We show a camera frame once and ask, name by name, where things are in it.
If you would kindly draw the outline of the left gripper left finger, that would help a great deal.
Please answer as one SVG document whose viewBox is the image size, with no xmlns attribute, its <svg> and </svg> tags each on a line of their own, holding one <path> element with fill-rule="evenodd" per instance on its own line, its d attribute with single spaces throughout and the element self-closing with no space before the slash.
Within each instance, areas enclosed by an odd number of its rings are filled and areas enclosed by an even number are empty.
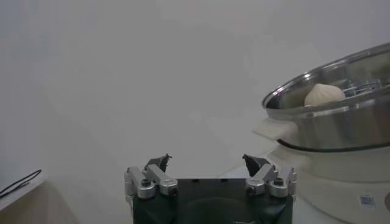
<svg viewBox="0 0 390 224">
<path fill-rule="evenodd" d="M 154 198 L 158 193 L 175 197 L 179 182 L 166 174 L 168 161 L 172 158 L 169 154 L 150 159 L 140 169 L 130 166 L 124 172 L 124 190 L 126 199 L 137 197 L 141 200 Z"/>
</svg>

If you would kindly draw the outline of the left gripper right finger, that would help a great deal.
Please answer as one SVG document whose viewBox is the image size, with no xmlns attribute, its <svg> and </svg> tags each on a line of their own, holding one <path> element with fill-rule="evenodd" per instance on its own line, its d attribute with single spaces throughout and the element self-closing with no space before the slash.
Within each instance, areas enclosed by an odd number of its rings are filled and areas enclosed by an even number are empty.
<svg viewBox="0 0 390 224">
<path fill-rule="evenodd" d="M 268 193 L 273 197 L 296 197 L 297 171 L 293 166 L 269 158 L 244 154 L 249 177 L 246 178 L 246 192 L 250 197 Z"/>
</svg>

